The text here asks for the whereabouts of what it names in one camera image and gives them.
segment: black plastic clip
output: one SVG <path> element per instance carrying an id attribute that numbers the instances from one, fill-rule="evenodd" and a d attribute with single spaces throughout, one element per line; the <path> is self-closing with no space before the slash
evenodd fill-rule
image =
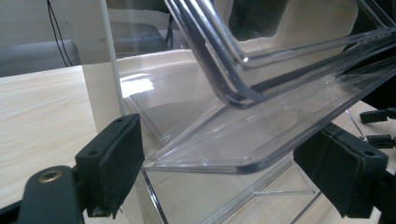
<path id="1" fill-rule="evenodd" d="M 367 143 L 376 148 L 394 148 L 396 147 L 396 137 L 392 139 L 390 134 L 366 135 Z"/>
<path id="2" fill-rule="evenodd" d="M 396 223 L 396 176 L 388 156 L 329 124 L 294 150 L 294 160 L 341 216 L 368 218 L 375 206 Z"/>
<path id="3" fill-rule="evenodd" d="M 360 114 L 361 123 L 375 123 L 381 121 L 388 121 L 389 119 L 396 119 L 396 108 L 391 107 L 388 109 L 366 111 Z"/>

